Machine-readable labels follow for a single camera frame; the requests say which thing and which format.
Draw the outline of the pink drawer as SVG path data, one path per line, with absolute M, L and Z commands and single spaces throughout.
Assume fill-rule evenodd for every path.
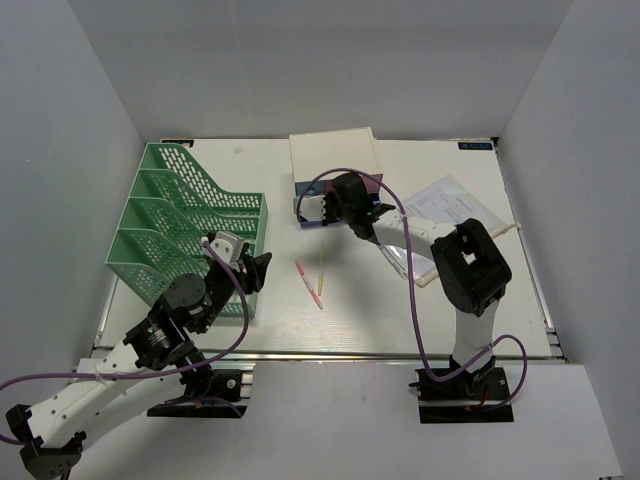
M 334 183 L 338 177 L 339 175 L 324 180 L 325 193 L 329 193 L 334 190 Z M 363 180 L 369 194 L 377 194 L 380 191 L 379 182 L 383 180 L 383 174 L 372 174 L 371 177 L 361 177 L 361 179 Z

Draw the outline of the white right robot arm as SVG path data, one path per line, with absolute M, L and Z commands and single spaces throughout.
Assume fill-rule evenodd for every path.
M 512 280 L 511 269 L 479 220 L 447 224 L 411 216 L 395 193 L 390 194 L 391 204 L 374 201 L 366 177 L 363 172 L 343 169 L 320 201 L 320 218 L 325 225 L 344 223 L 358 238 L 375 245 L 406 249 L 410 311 L 422 357 L 426 351 L 417 315 L 412 256 L 434 262 L 444 295 L 455 309 L 455 340 L 450 373 L 436 375 L 427 360 L 424 369 L 438 383 L 451 380 L 459 396 L 475 398 L 486 389 L 485 370 L 495 362 L 495 316 Z

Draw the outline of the purple-blue wide drawer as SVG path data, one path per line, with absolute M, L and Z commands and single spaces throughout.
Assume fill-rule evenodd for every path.
M 333 192 L 325 194 L 326 201 L 326 214 L 325 219 L 321 222 L 306 222 L 300 223 L 304 227 L 315 227 L 315 226 L 328 226 L 331 224 L 337 224 L 340 220 L 337 217 L 338 213 L 338 202 Z

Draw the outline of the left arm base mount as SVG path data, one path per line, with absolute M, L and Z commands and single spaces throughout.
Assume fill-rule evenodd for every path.
M 147 417 L 241 419 L 248 406 L 253 366 L 222 361 L 203 373 L 182 374 L 178 394 L 147 410 Z

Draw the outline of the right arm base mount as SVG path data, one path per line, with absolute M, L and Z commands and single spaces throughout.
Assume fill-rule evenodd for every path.
M 408 388 L 417 396 L 421 424 L 512 423 L 513 407 L 507 376 L 489 353 L 480 367 L 437 382 L 425 368 L 415 370 Z

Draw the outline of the yellow highlighter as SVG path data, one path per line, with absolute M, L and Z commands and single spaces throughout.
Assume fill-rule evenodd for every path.
M 321 244 L 319 249 L 319 273 L 317 277 L 317 293 L 319 297 L 322 295 L 322 292 L 323 292 L 325 266 L 326 266 L 326 249 L 325 249 L 325 246 Z

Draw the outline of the light blue drawer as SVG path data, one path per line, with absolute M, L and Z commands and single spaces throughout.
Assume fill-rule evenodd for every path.
M 301 195 L 310 195 L 315 196 L 322 194 L 324 190 L 324 185 L 322 180 L 318 180 L 316 182 L 295 182 L 294 183 L 294 191 L 296 196 Z

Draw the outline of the pink highlighter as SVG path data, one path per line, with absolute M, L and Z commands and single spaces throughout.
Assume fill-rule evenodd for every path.
M 320 300 L 320 297 L 318 296 L 318 294 L 316 293 L 314 287 L 312 286 L 310 280 L 308 279 L 302 265 L 297 261 L 294 260 L 294 265 L 296 267 L 296 270 L 301 278 L 301 280 L 303 281 L 305 288 L 307 289 L 307 291 L 309 292 L 309 294 L 311 295 L 314 303 L 316 304 L 316 306 L 319 308 L 319 310 L 323 310 L 323 304 Z

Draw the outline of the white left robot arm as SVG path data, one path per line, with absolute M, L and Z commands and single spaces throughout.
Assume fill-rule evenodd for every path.
M 191 336 L 204 334 L 233 295 L 245 301 L 264 286 L 272 255 L 219 254 L 204 245 L 206 275 L 176 277 L 90 373 L 70 375 L 52 397 L 6 413 L 25 469 L 35 479 L 66 479 L 89 444 L 163 402 L 232 402 Z

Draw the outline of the clear document folder with papers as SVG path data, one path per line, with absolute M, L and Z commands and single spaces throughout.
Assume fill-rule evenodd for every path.
M 493 239 L 511 229 L 521 227 L 517 222 L 508 224 L 503 221 L 452 175 L 433 182 L 420 192 L 403 200 L 402 203 L 410 216 L 418 216 L 436 223 L 459 224 L 469 218 L 477 219 Z M 395 246 L 378 248 L 398 275 L 406 280 L 408 278 L 406 250 Z M 432 260 L 415 253 L 415 250 L 413 252 L 414 284 L 423 288 L 435 280 L 438 273 Z

